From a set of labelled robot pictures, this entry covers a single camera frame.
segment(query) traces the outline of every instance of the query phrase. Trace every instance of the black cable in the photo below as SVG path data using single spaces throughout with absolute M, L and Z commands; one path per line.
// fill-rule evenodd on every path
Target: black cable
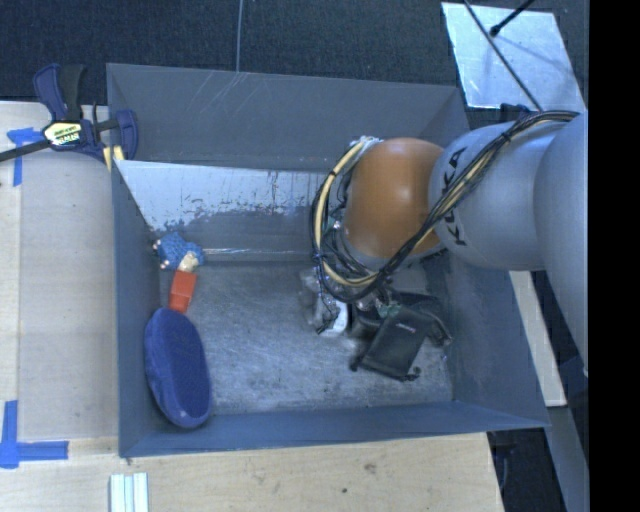
M 498 55 L 498 57 L 500 58 L 500 60 L 502 61 L 502 63 L 505 65 L 505 67 L 507 68 L 507 70 L 509 71 L 509 73 L 511 73 L 511 76 L 514 78 L 514 80 L 516 82 L 518 82 L 518 85 L 520 86 L 520 88 L 522 89 L 522 91 L 527 95 L 527 97 L 531 100 L 531 102 L 536 106 L 536 108 L 542 112 L 544 109 L 542 108 L 542 106 L 540 105 L 540 103 L 538 103 L 538 101 L 535 99 L 535 97 L 533 96 L 533 94 L 531 94 L 531 91 L 529 91 L 529 89 L 527 88 L 526 85 L 524 85 L 524 83 L 522 82 L 522 80 L 520 80 L 520 77 L 518 77 L 518 75 L 516 74 L 516 72 L 513 70 L 513 68 L 511 67 L 511 65 L 507 62 L 507 59 L 504 58 L 504 55 L 502 55 L 502 52 L 500 52 L 500 50 L 498 50 L 498 47 L 496 46 L 496 44 L 493 42 L 493 39 L 491 38 L 491 36 L 489 35 L 489 33 L 485 30 L 485 28 L 482 26 L 482 23 L 480 22 L 480 19 L 478 18 L 478 16 L 476 15 L 475 11 L 471 8 L 471 5 L 469 5 L 469 2 L 467 0 L 464 0 L 464 5 L 467 7 L 467 11 L 469 11 L 469 14 L 471 14 L 471 17 L 473 18 L 473 21 L 476 22 L 476 25 L 478 25 L 478 28 L 482 31 L 482 33 L 484 34 L 485 39 L 488 41 L 488 43 L 491 45 L 491 47 L 493 48 L 493 50 L 496 52 L 496 54 Z
M 393 255 L 385 263 L 385 265 L 380 268 L 375 279 L 364 288 L 361 288 L 358 291 L 354 291 L 348 295 L 343 293 L 342 291 L 331 288 L 332 285 L 329 284 L 331 280 L 328 279 L 323 268 L 323 262 L 325 261 L 326 256 L 322 253 L 321 248 L 317 247 L 315 237 L 313 236 L 314 214 L 318 207 L 321 191 L 324 188 L 326 180 L 328 179 L 327 176 L 327 178 L 325 178 L 325 181 L 323 182 L 323 186 L 321 186 L 316 192 L 316 196 L 314 197 L 311 205 L 311 212 L 309 217 L 309 226 L 313 247 L 313 259 L 318 265 L 318 273 L 321 286 L 324 286 L 335 299 L 346 303 L 352 303 L 356 300 L 366 297 L 372 292 L 380 293 L 380 290 L 382 289 L 381 287 L 385 286 L 388 277 L 404 262 L 407 256 L 409 256 L 416 245 L 420 242 L 425 233 L 431 230 L 437 222 L 442 220 L 480 183 L 480 180 L 484 177 L 487 170 L 491 167 L 491 164 L 495 161 L 502 147 L 504 147 L 506 144 L 509 144 L 510 141 L 517 135 L 540 123 L 548 121 L 569 122 L 577 115 L 577 112 L 569 111 L 535 112 L 525 116 L 518 121 L 515 121 L 502 134 L 486 144 L 485 147 L 482 148 L 478 152 L 478 154 L 471 160 L 471 162 L 464 168 L 460 175 L 458 175 L 452 181 L 449 191 L 447 192 L 447 194 L 440 197 L 440 199 L 433 206 L 420 230 L 409 240 L 407 240 L 405 244 L 396 252 L 396 254 Z M 469 178 L 468 174 L 470 174 L 471 172 L 475 172 L 475 174 L 472 174 L 472 176 Z M 323 224 L 322 228 L 322 232 L 325 232 L 326 225 Z

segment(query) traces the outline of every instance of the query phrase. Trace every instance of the white object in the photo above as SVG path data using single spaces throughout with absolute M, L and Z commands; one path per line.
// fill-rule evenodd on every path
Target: white object
M 109 481 L 109 512 L 148 512 L 149 489 L 146 473 L 115 474 Z

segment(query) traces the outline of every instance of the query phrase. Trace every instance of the cable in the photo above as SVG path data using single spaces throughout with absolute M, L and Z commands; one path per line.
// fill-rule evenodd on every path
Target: cable
M 322 252 L 323 231 L 326 224 L 325 211 L 327 209 L 329 192 L 335 179 L 343 172 L 348 172 L 355 165 L 359 156 L 368 147 L 377 142 L 372 137 L 363 137 L 349 151 L 347 151 L 338 161 L 334 169 L 328 174 L 322 183 L 311 206 L 310 232 L 312 233 L 312 246 L 314 259 L 318 263 L 318 274 L 321 286 L 324 286 L 334 298 L 342 302 L 354 302 L 371 292 L 382 290 L 390 276 L 406 259 L 406 257 L 417 247 L 435 228 L 435 225 L 442 220 L 453 208 L 455 208 L 479 183 L 493 161 L 497 158 L 500 150 L 509 144 L 515 137 L 542 123 L 546 122 L 569 122 L 578 115 L 577 112 L 569 111 L 547 111 L 536 112 L 514 122 L 502 134 L 493 139 L 471 162 L 463 169 L 450 184 L 447 193 L 433 206 L 420 230 L 412 236 L 405 244 L 377 271 L 358 278 L 349 278 L 341 275 L 338 270 L 332 267 L 327 261 L 326 255 Z M 329 279 L 336 284 L 351 291 L 349 295 L 341 290 L 332 289 Z
M 489 35 L 489 33 L 485 30 L 485 28 L 482 26 L 482 23 L 480 22 L 480 19 L 478 18 L 478 16 L 476 15 L 475 11 L 471 8 L 471 5 L 469 5 L 469 2 L 467 0 L 464 0 L 464 5 L 467 7 L 467 11 L 469 11 L 469 14 L 471 14 L 471 17 L 473 18 L 473 21 L 476 22 L 476 25 L 478 25 L 478 28 L 481 30 L 481 32 L 483 33 L 484 37 L 486 38 L 486 40 L 488 41 L 488 43 L 491 45 L 491 47 L 493 48 L 493 50 L 496 52 L 496 54 L 498 55 L 498 57 L 500 58 L 500 60 L 502 61 L 502 63 L 505 65 L 505 67 L 507 68 L 507 70 L 509 71 L 509 73 L 511 74 L 511 76 L 514 78 L 514 80 L 516 82 L 518 82 L 518 85 L 520 86 L 520 88 L 522 89 L 522 91 L 527 95 L 527 97 L 531 100 L 531 102 L 535 105 L 535 107 L 542 112 L 544 109 L 542 108 L 542 106 L 540 105 L 540 103 L 538 103 L 538 101 L 535 99 L 535 97 L 533 96 L 533 94 L 531 94 L 531 91 L 529 91 L 529 89 L 527 88 L 526 85 L 524 85 L 524 83 L 522 82 L 522 80 L 520 80 L 520 78 L 518 77 L 518 75 L 516 74 L 516 72 L 513 70 L 513 68 L 511 67 L 511 65 L 507 62 L 507 59 L 505 59 L 504 55 L 502 55 L 502 53 L 500 52 L 500 50 L 498 50 L 498 47 L 496 46 L 496 44 L 493 42 L 493 39 L 491 38 L 491 36 Z
M 240 41 L 242 41 L 242 10 L 244 0 L 240 0 L 238 7 L 238 36 L 236 38 L 236 72 L 240 71 Z

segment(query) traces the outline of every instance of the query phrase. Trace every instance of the small toy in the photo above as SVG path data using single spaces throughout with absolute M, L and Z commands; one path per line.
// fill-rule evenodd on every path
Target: small toy
M 204 263 L 202 248 L 185 241 L 175 232 L 156 241 L 153 248 L 160 258 L 161 269 L 175 269 L 169 291 L 169 309 L 186 313 L 196 286 L 197 276 L 194 271 Z
M 195 267 L 204 263 L 202 248 L 193 242 L 185 241 L 176 232 L 160 238 L 153 244 L 153 248 L 158 253 L 162 270 L 177 270 L 182 264 L 180 270 L 193 272 Z

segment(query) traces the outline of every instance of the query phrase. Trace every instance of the blue sponge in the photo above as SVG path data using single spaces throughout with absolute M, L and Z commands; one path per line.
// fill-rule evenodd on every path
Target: blue sponge
M 211 414 L 211 378 L 200 335 L 182 313 L 158 309 L 145 329 L 147 380 L 165 416 L 194 428 Z

